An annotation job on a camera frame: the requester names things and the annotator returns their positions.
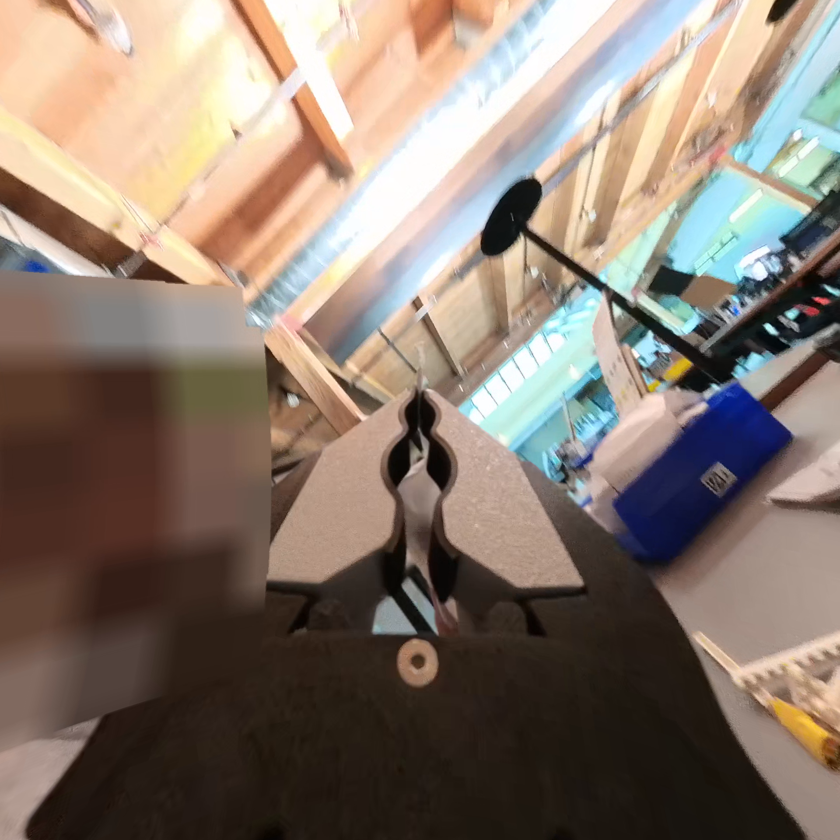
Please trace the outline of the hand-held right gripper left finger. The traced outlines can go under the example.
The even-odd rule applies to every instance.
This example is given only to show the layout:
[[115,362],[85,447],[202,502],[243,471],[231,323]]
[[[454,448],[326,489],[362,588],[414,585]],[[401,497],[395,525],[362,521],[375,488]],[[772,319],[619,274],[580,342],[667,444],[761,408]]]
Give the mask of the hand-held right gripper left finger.
[[403,504],[389,458],[410,436],[412,389],[325,447],[278,486],[286,504],[269,546],[268,589],[295,595],[384,595],[404,560]]

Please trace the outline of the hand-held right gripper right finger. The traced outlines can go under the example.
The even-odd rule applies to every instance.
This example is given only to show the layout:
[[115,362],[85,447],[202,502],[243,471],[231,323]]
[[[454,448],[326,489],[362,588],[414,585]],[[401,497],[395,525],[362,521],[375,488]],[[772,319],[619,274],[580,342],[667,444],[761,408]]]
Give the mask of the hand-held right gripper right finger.
[[424,435],[439,490],[427,565],[442,601],[491,608],[585,591],[517,456],[434,391],[424,392]]

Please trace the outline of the small clear plastic parts bag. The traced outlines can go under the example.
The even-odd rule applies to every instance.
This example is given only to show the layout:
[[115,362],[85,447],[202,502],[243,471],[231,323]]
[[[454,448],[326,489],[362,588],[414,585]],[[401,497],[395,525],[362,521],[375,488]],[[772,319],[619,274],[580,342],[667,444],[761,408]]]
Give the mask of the small clear plastic parts bag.
[[405,408],[408,433],[404,449],[406,473],[396,482],[403,504],[406,535],[406,578],[418,592],[415,600],[420,616],[436,635],[459,635],[458,611],[442,602],[432,583],[428,555],[432,547],[433,516],[440,489],[429,472],[429,441],[421,428],[427,378],[424,356],[418,356],[410,400]]

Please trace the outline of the blue plastic bin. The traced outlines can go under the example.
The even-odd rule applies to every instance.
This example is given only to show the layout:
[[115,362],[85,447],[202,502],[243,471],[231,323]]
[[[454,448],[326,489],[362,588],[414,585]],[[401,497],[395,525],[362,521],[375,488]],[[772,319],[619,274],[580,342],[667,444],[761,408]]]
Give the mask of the blue plastic bin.
[[641,563],[669,563],[792,440],[739,383],[712,393],[707,409],[618,493],[617,541]]

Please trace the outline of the instruction booklet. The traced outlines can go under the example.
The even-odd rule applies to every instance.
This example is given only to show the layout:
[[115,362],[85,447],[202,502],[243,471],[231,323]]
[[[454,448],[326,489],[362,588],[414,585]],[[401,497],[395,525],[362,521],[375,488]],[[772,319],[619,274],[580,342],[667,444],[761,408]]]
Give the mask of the instruction booklet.
[[839,502],[839,443],[773,488],[766,499],[775,505],[805,508],[837,504]]

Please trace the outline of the pile of white lego pieces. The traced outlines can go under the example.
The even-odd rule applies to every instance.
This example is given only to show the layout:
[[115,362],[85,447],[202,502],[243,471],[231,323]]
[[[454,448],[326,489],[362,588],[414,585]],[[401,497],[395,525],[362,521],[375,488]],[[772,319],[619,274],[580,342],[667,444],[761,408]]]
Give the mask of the pile of white lego pieces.
[[693,638],[742,692],[764,705],[771,697],[786,700],[838,731],[838,631],[741,665],[705,634]]

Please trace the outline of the yellow lego piece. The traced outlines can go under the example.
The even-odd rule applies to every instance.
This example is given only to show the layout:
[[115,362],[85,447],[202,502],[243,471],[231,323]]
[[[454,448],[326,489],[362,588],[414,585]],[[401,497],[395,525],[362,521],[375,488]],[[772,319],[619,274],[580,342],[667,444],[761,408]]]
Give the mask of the yellow lego piece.
[[838,736],[791,703],[770,696],[769,709],[781,726],[819,764],[829,770],[839,769]]

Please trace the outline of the wood-backed poster board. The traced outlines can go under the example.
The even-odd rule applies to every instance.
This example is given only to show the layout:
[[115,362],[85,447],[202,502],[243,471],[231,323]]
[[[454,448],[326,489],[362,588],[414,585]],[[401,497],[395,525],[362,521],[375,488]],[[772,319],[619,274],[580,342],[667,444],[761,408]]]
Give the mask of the wood-backed poster board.
[[592,338],[604,384],[613,399],[618,417],[623,419],[637,409],[648,394],[648,387],[634,352],[629,346],[620,343],[617,337],[613,295],[609,290],[602,293],[592,324]]

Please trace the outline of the black floor lamp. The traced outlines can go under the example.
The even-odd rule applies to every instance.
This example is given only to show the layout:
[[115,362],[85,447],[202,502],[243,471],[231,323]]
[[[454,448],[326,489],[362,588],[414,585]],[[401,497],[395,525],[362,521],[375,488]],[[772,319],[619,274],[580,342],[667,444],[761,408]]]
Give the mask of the black floor lamp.
[[533,176],[521,178],[511,185],[491,211],[482,229],[479,242],[482,255],[486,257],[501,256],[510,247],[514,246],[520,238],[525,238],[535,244],[555,263],[566,268],[576,279],[582,280],[599,291],[610,308],[617,305],[631,319],[688,360],[710,381],[723,384],[731,378],[734,363],[704,353],[699,347],[666,327],[653,315],[615,292],[598,276],[592,274],[572,257],[533,232],[529,221],[540,205],[542,197],[542,185]]

